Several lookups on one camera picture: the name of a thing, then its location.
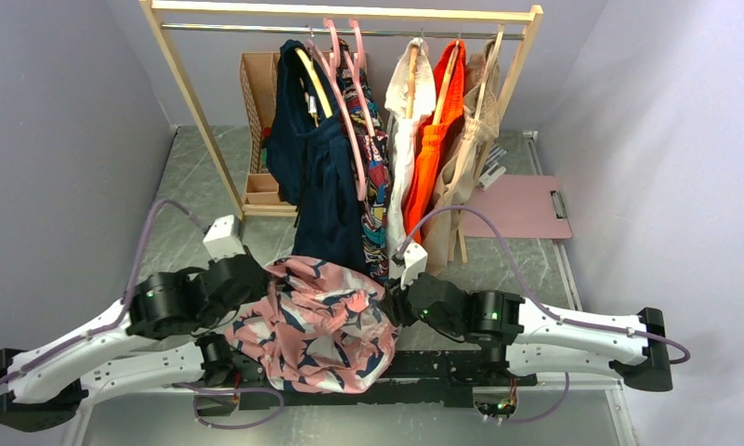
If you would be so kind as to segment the pink patterned shorts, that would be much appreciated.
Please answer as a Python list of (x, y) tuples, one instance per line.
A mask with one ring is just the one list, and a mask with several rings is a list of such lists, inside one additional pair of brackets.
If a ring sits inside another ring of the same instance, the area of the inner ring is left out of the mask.
[(307, 256), (265, 267), (268, 291), (226, 330), (277, 390), (360, 394), (390, 366), (399, 328), (380, 308), (383, 286)]

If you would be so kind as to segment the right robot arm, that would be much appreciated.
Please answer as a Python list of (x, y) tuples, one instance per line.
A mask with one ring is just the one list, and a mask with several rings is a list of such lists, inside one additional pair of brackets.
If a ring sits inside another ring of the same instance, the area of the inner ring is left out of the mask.
[(645, 307), (610, 316), (537, 305), (522, 295), (469, 293), (422, 273), (410, 285), (385, 287), (382, 311), (398, 326), (421, 321), (458, 343), (480, 348), (489, 384), (538, 373), (596, 374), (647, 392), (672, 390), (663, 313)]

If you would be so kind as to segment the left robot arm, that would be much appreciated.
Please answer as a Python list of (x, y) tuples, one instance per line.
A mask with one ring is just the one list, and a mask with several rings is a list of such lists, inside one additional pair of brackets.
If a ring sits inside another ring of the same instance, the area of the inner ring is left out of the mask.
[(249, 255), (160, 272), (92, 321), (45, 346), (0, 349), (0, 425), (38, 432), (80, 408), (154, 387), (220, 387), (236, 372), (218, 324), (268, 293)]

